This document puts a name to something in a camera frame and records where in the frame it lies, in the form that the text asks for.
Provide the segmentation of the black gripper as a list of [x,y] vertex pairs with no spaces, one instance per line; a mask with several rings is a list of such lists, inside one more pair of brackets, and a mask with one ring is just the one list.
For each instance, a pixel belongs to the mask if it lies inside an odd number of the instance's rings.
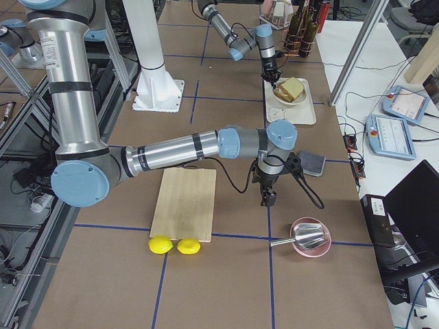
[[277,82],[282,75],[282,70],[278,68],[277,59],[281,58],[282,55],[275,54],[269,58],[262,58],[262,72],[261,77],[271,84],[272,89],[277,87]]
[[288,156],[268,154],[258,160],[252,178],[252,183],[258,183],[261,192],[261,206],[272,207],[276,203],[277,193],[274,184],[281,175],[291,174],[295,180],[303,177],[300,158],[291,152]]

